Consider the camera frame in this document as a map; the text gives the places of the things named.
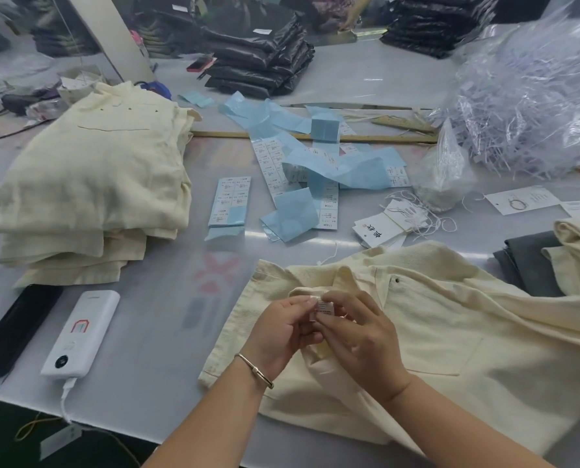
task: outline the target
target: green floor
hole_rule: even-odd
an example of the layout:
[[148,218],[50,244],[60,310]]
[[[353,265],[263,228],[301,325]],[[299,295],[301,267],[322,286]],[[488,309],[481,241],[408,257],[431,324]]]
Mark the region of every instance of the green floor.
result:
[[[40,461],[41,440],[66,426],[63,421],[36,424],[30,435],[20,442],[14,440],[19,428],[36,417],[33,410],[0,402],[0,468],[134,468],[134,460],[110,436],[84,433],[82,437]],[[151,442],[119,435],[127,448],[142,464],[156,447]]]

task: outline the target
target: wooden strip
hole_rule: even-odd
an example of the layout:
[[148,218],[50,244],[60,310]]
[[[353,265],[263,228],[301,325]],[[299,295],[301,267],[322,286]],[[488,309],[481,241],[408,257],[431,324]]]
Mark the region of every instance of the wooden strip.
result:
[[[290,133],[298,140],[311,140],[310,135],[303,133]],[[249,139],[246,131],[197,131],[192,130],[192,135],[198,138],[245,138]],[[436,144],[437,135],[342,135],[341,143],[388,143],[388,144]]]
[[423,133],[435,133],[437,129],[431,125],[421,121],[408,120],[407,118],[383,116],[372,120],[375,125],[391,126],[393,128],[400,128],[401,130],[412,130]]

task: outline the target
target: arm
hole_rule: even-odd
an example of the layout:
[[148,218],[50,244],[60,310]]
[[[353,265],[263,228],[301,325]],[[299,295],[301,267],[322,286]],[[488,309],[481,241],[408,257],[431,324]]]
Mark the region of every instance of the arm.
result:
[[324,335],[341,366],[411,436],[440,468],[551,468],[438,393],[403,367],[394,324],[366,292],[352,296],[332,291],[337,318],[317,314],[314,325]]
[[349,9],[346,21],[340,25],[340,30],[351,28],[370,2],[371,0],[356,0],[353,6]]
[[[316,302],[310,296],[295,296],[270,304],[240,353],[275,379],[299,348],[323,341],[308,322]],[[265,389],[266,383],[235,358],[145,468],[236,468]]]

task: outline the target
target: smartphone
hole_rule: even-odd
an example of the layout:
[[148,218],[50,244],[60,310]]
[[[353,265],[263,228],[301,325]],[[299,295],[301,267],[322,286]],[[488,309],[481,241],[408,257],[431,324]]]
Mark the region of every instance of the smartphone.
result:
[[60,298],[61,286],[31,284],[0,320],[0,377],[13,369],[15,361]]
[[202,70],[207,68],[212,61],[214,61],[214,57],[212,57],[211,55],[202,55],[200,58],[195,60],[191,65],[186,67],[186,71],[201,72]]

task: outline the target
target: black circle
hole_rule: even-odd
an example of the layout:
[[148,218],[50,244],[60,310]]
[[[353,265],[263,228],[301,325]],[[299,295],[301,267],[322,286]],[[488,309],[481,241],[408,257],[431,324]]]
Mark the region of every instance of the black circle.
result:
[[56,360],[56,364],[54,366],[60,369],[67,364],[67,361],[69,361],[69,357],[67,355],[62,355],[60,358]]

